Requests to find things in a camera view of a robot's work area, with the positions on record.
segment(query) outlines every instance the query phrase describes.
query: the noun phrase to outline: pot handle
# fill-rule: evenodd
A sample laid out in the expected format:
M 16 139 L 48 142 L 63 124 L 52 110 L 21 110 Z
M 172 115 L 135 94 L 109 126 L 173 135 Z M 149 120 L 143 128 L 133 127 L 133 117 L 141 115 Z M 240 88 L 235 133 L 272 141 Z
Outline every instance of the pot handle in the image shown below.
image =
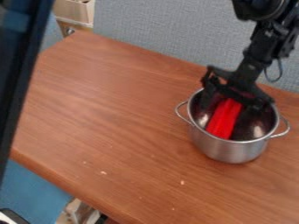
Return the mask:
M 175 107 L 175 114 L 191 125 L 192 125 L 192 122 L 185 118 L 183 117 L 183 115 L 180 114 L 180 108 L 183 105 L 185 105 L 188 103 L 188 101 L 183 101 L 176 107 Z
M 282 132 L 282 133 L 279 133 L 276 135 L 272 135 L 270 138 L 283 137 L 288 133 L 288 131 L 291 129 L 290 122 L 286 120 L 286 118 L 282 115 L 279 117 L 280 117 L 280 119 L 284 122 L 286 130 L 284 130 L 284 132 Z

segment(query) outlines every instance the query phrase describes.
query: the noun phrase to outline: pot rim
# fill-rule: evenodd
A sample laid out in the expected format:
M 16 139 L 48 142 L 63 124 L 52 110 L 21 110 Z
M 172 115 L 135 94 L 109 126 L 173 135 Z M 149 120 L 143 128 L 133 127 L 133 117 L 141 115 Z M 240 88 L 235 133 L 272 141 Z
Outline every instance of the pot rim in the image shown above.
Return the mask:
M 271 108 L 272 110 L 275 111 L 275 125 L 274 125 L 274 128 L 268 131 L 268 133 L 262 136 L 260 138 L 256 138 L 256 139 L 252 139 L 252 140 L 247 140 L 247 141 L 236 141 L 236 140 L 228 140 L 228 139 L 223 139 L 218 136 L 214 136 L 208 131 L 205 131 L 205 129 L 199 126 L 199 124 L 193 121 L 193 118 L 192 118 L 192 113 L 191 113 L 191 102 L 195 98 L 195 96 L 203 91 L 203 88 L 200 90 L 197 90 L 192 95 L 191 95 L 191 98 L 188 100 L 188 106 L 187 106 L 187 113 L 188 113 L 188 117 L 191 118 L 191 123 L 192 123 L 192 127 L 197 128 L 197 130 L 200 130 L 205 135 L 208 135 L 209 137 L 226 142 L 226 143 L 235 143 L 235 144 L 252 144 L 255 142 L 259 142 L 260 140 L 268 140 L 271 135 L 274 134 L 274 132 L 276 131 L 276 128 L 278 128 L 278 125 L 279 125 L 279 121 L 280 121 L 280 118 L 279 118 L 279 114 L 278 114 L 278 110 L 276 110 L 276 105 L 274 103 L 271 103 Z

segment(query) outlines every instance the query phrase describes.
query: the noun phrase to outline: wooden table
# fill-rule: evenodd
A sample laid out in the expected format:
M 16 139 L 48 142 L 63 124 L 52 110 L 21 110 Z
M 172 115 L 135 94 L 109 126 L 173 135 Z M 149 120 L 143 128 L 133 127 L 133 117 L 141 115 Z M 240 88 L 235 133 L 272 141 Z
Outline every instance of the wooden table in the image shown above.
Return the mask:
M 223 164 L 173 113 L 203 73 L 76 32 L 39 59 L 13 160 L 121 224 L 299 223 L 299 95 L 264 87 L 292 131 L 255 162 Z

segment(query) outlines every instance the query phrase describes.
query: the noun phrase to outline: red object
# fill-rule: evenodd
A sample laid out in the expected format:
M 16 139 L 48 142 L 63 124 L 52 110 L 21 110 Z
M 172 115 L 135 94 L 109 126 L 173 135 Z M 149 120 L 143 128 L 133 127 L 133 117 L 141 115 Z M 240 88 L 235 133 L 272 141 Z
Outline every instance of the red object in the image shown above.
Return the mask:
M 230 139 L 243 105 L 232 100 L 220 101 L 205 130 L 216 137 Z

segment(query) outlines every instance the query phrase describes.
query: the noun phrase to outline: stainless steel pot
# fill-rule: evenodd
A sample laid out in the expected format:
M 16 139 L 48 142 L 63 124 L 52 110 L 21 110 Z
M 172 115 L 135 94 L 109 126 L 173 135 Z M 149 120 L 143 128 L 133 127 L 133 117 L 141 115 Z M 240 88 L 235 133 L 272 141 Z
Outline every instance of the stainless steel pot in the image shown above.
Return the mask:
M 204 130 L 215 110 L 215 103 L 201 110 L 199 102 L 201 89 L 181 102 L 176 108 L 176 115 L 191 125 L 191 139 L 200 151 L 212 159 L 230 164 L 242 164 L 258 158 L 267 147 L 270 139 L 284 136 L 290 131 L 288 121 L 278 114 L 275 104 L 270 105 L 262 114 L 244 112 L 239 116 L 231 140 L 214 136 Z M 180 114 L 180 107 L 187 105 L 189 119 Z M 275 134 L 279 121 L 284 122 L 286 130 Z

